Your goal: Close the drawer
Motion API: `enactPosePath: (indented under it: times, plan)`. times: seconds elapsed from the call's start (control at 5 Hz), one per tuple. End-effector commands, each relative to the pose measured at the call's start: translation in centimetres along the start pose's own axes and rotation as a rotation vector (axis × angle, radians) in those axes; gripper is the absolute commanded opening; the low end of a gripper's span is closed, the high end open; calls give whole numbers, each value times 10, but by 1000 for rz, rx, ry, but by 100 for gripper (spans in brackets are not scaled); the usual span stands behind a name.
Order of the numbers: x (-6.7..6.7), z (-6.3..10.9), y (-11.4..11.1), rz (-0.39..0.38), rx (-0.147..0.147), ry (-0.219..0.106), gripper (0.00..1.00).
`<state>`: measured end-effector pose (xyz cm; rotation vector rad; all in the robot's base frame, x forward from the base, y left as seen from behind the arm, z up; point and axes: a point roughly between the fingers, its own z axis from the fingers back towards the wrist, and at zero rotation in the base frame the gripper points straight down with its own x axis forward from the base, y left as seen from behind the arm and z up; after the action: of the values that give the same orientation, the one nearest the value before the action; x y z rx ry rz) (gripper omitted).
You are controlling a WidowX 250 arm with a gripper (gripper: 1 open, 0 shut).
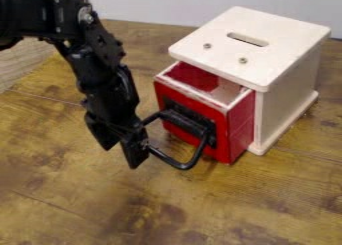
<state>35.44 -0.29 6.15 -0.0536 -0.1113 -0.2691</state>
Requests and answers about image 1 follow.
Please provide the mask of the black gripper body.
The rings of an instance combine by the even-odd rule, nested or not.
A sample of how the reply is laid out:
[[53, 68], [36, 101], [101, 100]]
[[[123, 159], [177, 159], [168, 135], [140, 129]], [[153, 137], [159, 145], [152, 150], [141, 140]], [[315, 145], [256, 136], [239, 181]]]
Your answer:
[[71, 65], [79, 91], [85, 95], [83, 107], [105, 124], [120, 141], [127, 134], [145, 131], [136, 115], [139, 95], [128, 67], [121, 42], [105, 30], [100, 21], [80, 22], [80, 37], [67, 47], [56, 45]]

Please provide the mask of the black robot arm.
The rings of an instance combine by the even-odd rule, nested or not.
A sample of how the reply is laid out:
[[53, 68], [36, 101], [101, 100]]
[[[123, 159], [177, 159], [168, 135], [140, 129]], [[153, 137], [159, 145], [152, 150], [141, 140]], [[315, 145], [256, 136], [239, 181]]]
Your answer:
[[139, 95], [121, 42], [85, 0], [0, 0], [0, 51], [24, 38], [52, 44], [85, 95], [87, 127], [104, 149], [120, 145], [128, 166], [148, 158], [147, 132], [136, 116]]

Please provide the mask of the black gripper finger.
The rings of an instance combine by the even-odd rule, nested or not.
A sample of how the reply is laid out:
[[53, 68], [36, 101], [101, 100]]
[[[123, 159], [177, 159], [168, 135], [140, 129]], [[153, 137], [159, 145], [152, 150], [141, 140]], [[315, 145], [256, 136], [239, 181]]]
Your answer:
[[148, 136], [144, 130], [127, 134], [120, 141], [124, 157], [131, 169], [136, 169], [149, 156]]
[[119, 137], [109, 130], [108, 126], [96, 120], [89, 112], [84, 115], [84, 121], [97, 143], [104, 150], [109, 150], [120, 141]]

